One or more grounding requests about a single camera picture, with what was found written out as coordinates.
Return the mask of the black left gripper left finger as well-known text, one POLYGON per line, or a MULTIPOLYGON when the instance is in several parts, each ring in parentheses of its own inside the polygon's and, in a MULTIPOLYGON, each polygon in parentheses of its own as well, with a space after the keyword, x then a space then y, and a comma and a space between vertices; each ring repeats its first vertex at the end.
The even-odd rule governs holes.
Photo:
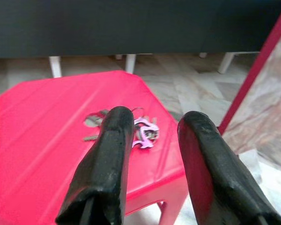
POLYGON ((75 170, 55 219, 57 225, 123 225, 133 138, 131 110, 112 108, 75 170))

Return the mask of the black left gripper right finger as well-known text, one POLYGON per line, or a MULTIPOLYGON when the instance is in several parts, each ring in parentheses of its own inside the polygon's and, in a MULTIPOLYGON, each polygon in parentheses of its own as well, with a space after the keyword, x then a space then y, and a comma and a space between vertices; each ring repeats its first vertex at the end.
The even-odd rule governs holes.
POLYGON ((198 225, 281 225, 281 215, 207 115, 187 112, 177 135, 198 225))

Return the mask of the red plastic stool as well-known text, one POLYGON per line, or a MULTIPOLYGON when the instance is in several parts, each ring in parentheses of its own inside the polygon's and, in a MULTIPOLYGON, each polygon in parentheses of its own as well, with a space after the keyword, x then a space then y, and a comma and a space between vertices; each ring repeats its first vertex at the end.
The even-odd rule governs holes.
POLYGON ((151 149, 132 149, 126 214, 165 202, 174 225, 188 193, 177 122, 138 76, 110 71, 22 82, 0 95, 0 225, 55 225, 77 165, 99 132, 85 120, 118 105, 157 120, 151 149))

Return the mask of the dark sofa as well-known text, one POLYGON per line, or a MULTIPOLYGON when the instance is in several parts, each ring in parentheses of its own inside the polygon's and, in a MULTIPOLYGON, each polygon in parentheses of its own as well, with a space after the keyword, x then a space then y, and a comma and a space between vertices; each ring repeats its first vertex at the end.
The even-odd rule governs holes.
POLYGON ((261 49, 281 0, 0 0, 0 58, 261 49))

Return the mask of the red metal frame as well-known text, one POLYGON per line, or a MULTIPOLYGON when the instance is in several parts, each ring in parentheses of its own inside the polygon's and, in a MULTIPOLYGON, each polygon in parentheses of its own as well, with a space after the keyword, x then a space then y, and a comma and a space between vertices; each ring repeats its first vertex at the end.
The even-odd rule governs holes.
POLYGON ((243 85, 240 87, 230 108, 228 109, 226 115, 224 116, 220 126, 218 127, 220 134, 224 134, 229 123, 233 119, 235 113, 237 112, 244 98, 248 94, 250 88, 254 84, 257 76, 259 75, 264 65, 266 64, 267 60, 271 56, 271 53, 275 49, 280 38, 281 38, 281 14, 277 22, 275 23, 274 27, 272 28, 270 34, 268 35, 266 41, 264 42, 261 48, 261 52, 257 56, 253 66, 251 67, 243 85))

